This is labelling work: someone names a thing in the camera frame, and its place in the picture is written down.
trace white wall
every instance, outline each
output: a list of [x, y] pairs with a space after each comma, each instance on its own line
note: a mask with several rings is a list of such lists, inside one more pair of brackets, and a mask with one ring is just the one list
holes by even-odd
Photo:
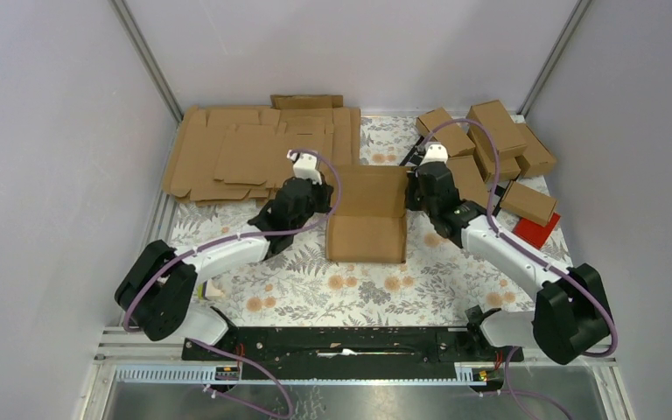
[[522, 105], [576, 0], [129, 0], [182, 108], [340, 93], [373, 111]]
[[0, 419], [66, 419], [175, 124], [109, 2], [0, 1]]
[[672, 2], [594, 2], [530, 123], [575, 261], [600, 270], [639, 420], [672, 418]]

